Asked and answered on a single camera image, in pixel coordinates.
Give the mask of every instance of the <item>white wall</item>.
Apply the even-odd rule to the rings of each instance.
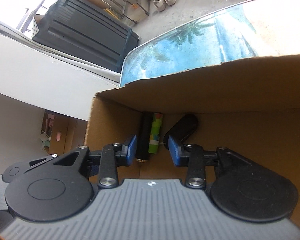
[[[44,109],[0,94],[0,174],[11,164],[47,155],[38,138]]]
[[[0,93],[88,120],[96,92],[116,88],[106,78],[0,34]]]

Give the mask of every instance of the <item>white logo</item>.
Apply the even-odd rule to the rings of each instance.
[[[148,185],[151,186],[151,187],[154,186],[155,184],[156,183],[154,181],[148,182]]]

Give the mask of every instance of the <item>black cylinder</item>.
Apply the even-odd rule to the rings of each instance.
[[[153,113],[144,112],[141,117],[136,159],[138,162],[149,160],[149,138],[151,133]]]

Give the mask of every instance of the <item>metal screw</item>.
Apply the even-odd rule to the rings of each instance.
[[[201,178],[191,178],[189,179],[188,183],[191,186],[201,186],[203,184],[204,180]]]
[[[114,178],[109,178],[109,177],[102,178],[99,182],[100,182],[100,184],[102,184],[103,186],[112,186],[113,184],[116,183],[116,181],[115,181]]]

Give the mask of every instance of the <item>black container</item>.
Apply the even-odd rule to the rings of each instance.
[[[87,0],[58,0],[38,24],[34,41],[121,73],[138,35]]]

